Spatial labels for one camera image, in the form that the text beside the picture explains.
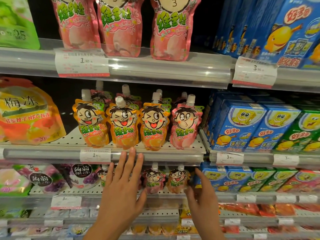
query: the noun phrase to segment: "white price label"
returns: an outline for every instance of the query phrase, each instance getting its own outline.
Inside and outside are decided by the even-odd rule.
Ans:
[[[277,195],[276,196],[276,202],[277,203],[296,203],[297,197],[293,194],[286,193],[285,195]]]
[[[55,195],[52,197],[51,209],[80,209],[81,208],[81,196],[63,196]]]
[[[62,227],[63,220],[44,220],[45,227]]]
[[[279,225],[292,226],[294,225],[294,219],[292,218],[278,218]]]
[[[194,227],[192,219],[181,219],[181,226],[183,227]]]
[[[298,166],[299,156],[298,155],[283,155],[283,154],[274,154],[273,155],[274,166]]]
[[[110,76],[109,59],[103,49],[54,49],[59,77]]]
[[[177,240],[190,240],[190,235],[177,235]]]
[[[256,233],[253,235],[253,239],[256,239],[256,240],[263,240],[267,238],[268,238],[268,235],[266,233]]]
[[[257,196],[256,195],[243,195],[243,194],[237,194],[237,202],[238,203],[256,203],[257,202]]]
[[[5,228],[6,226],[8,226],[8,220],[1,219],[0,220],[0,227]]]
[[[317,203],[318,196],[316,195],[299,195],[299,203]]]
[[[239,56],[234,69],[233,84],[271,89],[278,75],[278,66]]]
[[[224,225],[225,226],[240,226],[241,220],[239,218],[228,218],[224,220]]]
[[[110,163],[111,149],[110,148],[84,148],[80,151],[80,161],[82,163]]]
[[[4,148],[0,148],[0,160],[4,160],[5,159],[5,157],[3,155],[4,151],[5,151]]]
[[[244,154],[242,153],[217,153],[217,162],[216,164],[222,165],[242,165],[244,160]]]

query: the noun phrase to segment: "right hand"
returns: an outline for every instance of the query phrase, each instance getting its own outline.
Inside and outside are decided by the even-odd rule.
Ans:
[[[194,226],[202,240],[225,239],[219,222],[218,198],[210,180],[199,170],[196,175],[201,180],[202,188],[185,190]]]

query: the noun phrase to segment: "yellow jelly bag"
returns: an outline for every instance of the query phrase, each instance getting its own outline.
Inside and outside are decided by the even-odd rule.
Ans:
[[[169,124],[170,104],[160,104],[160,94],[153,93],[152,103],[144,103],[140,109],[141,140],[147,150],[158,151],[164,145]]]
[[[110,104],[106,110],[108,122],[111,125],[112,141],[117,147],[129,149],[139,142],[139,106],[127,104],[123,97],[115,98],[115,104]]]
[[[38,145],[66,135],[52,98],[27,79],[0,78],[0,115],[12,144]]]
[[[104,104],[93,102],[89,89],[82,89],[82,99],[76,99],[72,109],[89,147],[100,148],[109,143]]]

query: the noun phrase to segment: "finger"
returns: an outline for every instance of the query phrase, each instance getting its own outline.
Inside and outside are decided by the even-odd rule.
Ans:
[[[129,157],[127,162],[125,163],[124,170],[122,173],[121,179],[123,181],[128,182],[132,169],[134,168],[134,158],[136,156],[136,149],[134,147],[130,148]]]
[[[131,179],[130,179],[130,182],[132,182],[132,184],[134,184],[134,185],[138,184],[138,180],[141,177],[142,165],[143,165],[143,154],[139,153],[138,159],[136,161],[136,165],[134,166],[134,168],[132,170],[132,175],[131,175]]]
[[[210,180],[203,174],[203,172],[201,172],[198,168],[195,168],[194,172],[200,178],[202,189],[204,190],[204,192],[213,190]]]
[[[194,193],[193,189],[190,186],[188,186],[188,188],[184,192],[186,194],[186,198],[188,200],[189,209],[190,209],[191,215],[192,215],[192,212],[197,212],[198,211],[198,202],[195,199],[195,193]]]
[[[113,162],[110,163],[110,165],[108,167],[108,173],[106,174],[106,184],[105,184],[105,186],[109,186],[112,183],[114,167],[115,167],[115,164]]]
[[[147,201],[147,189],[145,188],[136,202],[136,216],[143,212],[144,205]]]
[[[122,176],[122,172],[123,172],[123,167],[125,165],[126,162],[126,157],[127,157],[127,152],[126,151],[122,151],[120,158],[119,158],[119,162],[117,167],[115,168],[114,171],[114,177],[113,177],[113,181],[119,181],[119,179],[121,179]]]

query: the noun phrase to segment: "hand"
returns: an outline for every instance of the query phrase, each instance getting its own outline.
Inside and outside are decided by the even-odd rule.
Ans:
[[[202,189],[193,190],[189,186],[185,190],[194,226],[202,240],[223,240],[225,238],[219,222],[218,198],[210,180],[197,168],[195,173],[201,179]]]
[[[134,166],[135,155],[135,148],[130,148],[126,162],[127,153],[123,151],[114,176],[114,164],[110,164],[97,220],[83,240],[117,240],[131,226],[134,219],[142,213],[147,200],[147,191],[143,190],[138,200],[137,192],[143,155],[142,153],[138,155]]]

